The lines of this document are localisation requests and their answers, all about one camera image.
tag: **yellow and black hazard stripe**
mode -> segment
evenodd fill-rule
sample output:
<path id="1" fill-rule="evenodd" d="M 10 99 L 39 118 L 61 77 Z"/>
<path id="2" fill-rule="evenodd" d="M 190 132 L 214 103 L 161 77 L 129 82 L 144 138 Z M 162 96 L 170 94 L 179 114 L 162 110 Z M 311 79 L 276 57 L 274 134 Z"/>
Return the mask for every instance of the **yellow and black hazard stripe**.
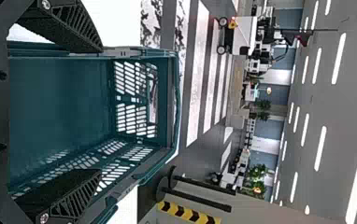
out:
<path id="1" fill-rule="evenodd" d="M 219 217 L 211 217 L 204 213 L 176 205 L 175 203 L 160 202 L 158 203 L 158 209 L 170 216 L 179 217 L 195 224 L 221 224 Z"/>

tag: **teal plastic crate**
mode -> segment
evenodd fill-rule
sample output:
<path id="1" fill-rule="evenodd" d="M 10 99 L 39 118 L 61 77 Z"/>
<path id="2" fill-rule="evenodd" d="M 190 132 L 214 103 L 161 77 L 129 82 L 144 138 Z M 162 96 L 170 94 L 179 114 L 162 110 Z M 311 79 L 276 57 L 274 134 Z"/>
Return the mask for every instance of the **teal plastic crate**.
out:
<path id="1" fill-rule="evenodd" d="M 125 47 L 75 55 L 15 42 L 8 48 L 11 197 L 73 169 L 101 169 L 89 208 L 98 214 L 81 223 L 105 223 L 176 150 L 177 53 Z"/>

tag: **black metal rail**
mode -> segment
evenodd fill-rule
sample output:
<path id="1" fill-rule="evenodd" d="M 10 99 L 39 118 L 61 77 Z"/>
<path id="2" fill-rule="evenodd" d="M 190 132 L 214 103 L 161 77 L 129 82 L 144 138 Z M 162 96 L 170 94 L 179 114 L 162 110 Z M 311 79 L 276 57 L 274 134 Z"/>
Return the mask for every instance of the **black metal rail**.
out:
<path id="1" fill-rule="evenodd" d="M 171 194 L 171 195 L 183 198 L 183 199 L 187 199 L 187 200 L 190 200 L 190 201 L 193 201 L 196 203 L 202 203 L 204 205 L 214 207 L 214 208 L 220 209 L 220 210 L 228 212 L 228 213 L 232 212 L 232 206 L 228 205 L 228 204 L 216 203 L 216 202 L 213 202 L 208 199 L 199 198 L 199 197 L 193 196 L 191 194 L 187 194 L 187 193 L 177 191 L 174 189 L 170 189 L 170 188 L 162 188 L 162 192 L 168 193 L 168 194 Z"/>
<path id="2" fill-rule="evenodd" d="M 201 187 L 201 188 L 205 188 L 205 189 L 211 189 L 211 190 L 215 190 L 215 191 L 218 191 L 218 192 L 221 192 L 221 193 L 224 193 L 224 194 L 229 194 L 229 195 L 236 196 L 236 191 L 234 191 L 232 189 L 222 189 L 222 188 L 220 188 L 218 186 L 209 185 L 207 183 L 200 182 L 200 181 L 193 180 L 193 179 L 186 178 L 186 177 L 182 177 L 182 176 L 179 176 L 179 175 L 175 175 L 174 178 L 177 181 L 181 181 L 181 182 L 184 182 L 184 183 L 187 183 L 187 184 L 195 185 L 197 187 Z"/>

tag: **black pole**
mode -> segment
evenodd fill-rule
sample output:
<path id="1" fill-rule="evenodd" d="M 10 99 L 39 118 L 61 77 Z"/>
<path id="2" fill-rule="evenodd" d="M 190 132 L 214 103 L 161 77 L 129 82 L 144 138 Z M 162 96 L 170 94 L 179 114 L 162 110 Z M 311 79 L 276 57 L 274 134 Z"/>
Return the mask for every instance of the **black pole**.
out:
<path id="1" fill-rule="evenodd" d="M 228 212 L 228 213 L 231 213 L 231 211 L 232 211 L 232 206 L 231 205 L 227 205 L 227 204 L 223 204 L 223 203 L 216 203 L 216 202 L 213 202 L 211 200 L 199 198 L 199 197 L 193 196 L 191 194 L 187 194 L 187 193 L 184 193 L 184 192 L 181 192 L 181 191 L 177 191 L 177 190 L 174 190 L 174 189 L 163 187 L 162 188 L 162 192 L 168 193 L 168 194 L 171 194 L 171 195 L 183 198 L 183 199 L 187 199 L 187 200 L 190 200 L 190 201 L 193 201 L 193 202 L 196 202 L 196 203 L 202 203 L 204 205 L 207 205 L 207 206 L 210 206 L 210 207 L 214 207 L 214 208 L 220 209 L 220 210 Z"/>
<path id="2" fill-rule="evenodd" d="M 220 188 L 218 186 L 209 185 L 207 183 L 196 181 L 196 180 L 193 180 L 193 179 L 190 179 L 190 178 L 186 178 L 186 177 L 182 177 L 182 176 L 179 176 L 179 175 L 175 175 L 174 178 L 177 181 L 181 181 L 181 182 L 184 182 L 184 183 L 187 183 L 187 184 L 195 185 L 197 187 L 201 187 L 201 188 L 205 188 L 205 189 L 211 189 L 211 190 L 215 190 L 215 191 L 218 191 L 218 192 L 221 192 L 221 193 L 224 193 L 224 194 L 230 194 L 230 195 L 236 196 L 236 191 L 234 191 L 232 189 L 222 189 L 222 188 Z"/>
<path id="3" fill-rule="evenodd" d="M 314 30 L 300 30 L 300 29 L 274 29 L 276 31 L 302 31 L 302 32 L 312 32 L 312 31 L 338 31 L 338 29 L 314 29 Z"/>
<path id="4" fill-rule="evenodd" d="M 300 30 L 291 28 L 273 28 L 274 31 L 301 31 L 301 32 L 312 32 L 312 31 L 338 31 L 338 29 L 314 29 L 314 30 Z"/>

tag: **screw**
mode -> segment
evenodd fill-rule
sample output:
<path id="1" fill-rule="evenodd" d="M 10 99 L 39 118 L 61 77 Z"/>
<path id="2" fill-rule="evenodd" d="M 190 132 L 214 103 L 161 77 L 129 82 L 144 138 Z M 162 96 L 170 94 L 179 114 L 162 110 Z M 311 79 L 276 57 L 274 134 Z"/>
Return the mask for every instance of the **screw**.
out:
<path id="1" fill-rule="evenodd" d="M 41 216 L 41 218 L 39 219 L 41 224 L 45 224 L 48 222 L 48 219 L 50 219 L 50 215 L 48 215 L 48 213 L 44 214 Z"/>
<path id="2" fill-rule="evenodd" d="M 0 143 L 0 152 L 3 152 L 5 150 L 7 150 L 7 145 L 4 143 Z"/>
<path id="3" fill-rule="evenodd" d="M 42 7 L 45 8 L 46 10 L 50 10 L 50 1 L 48 0 L 42 0 Z"/>
<path id="4" fill-rule="evenodd" d="M 7 79 L 7 73 L 4 71 L 0 71 L 0 80 L 6 80 Z"/>

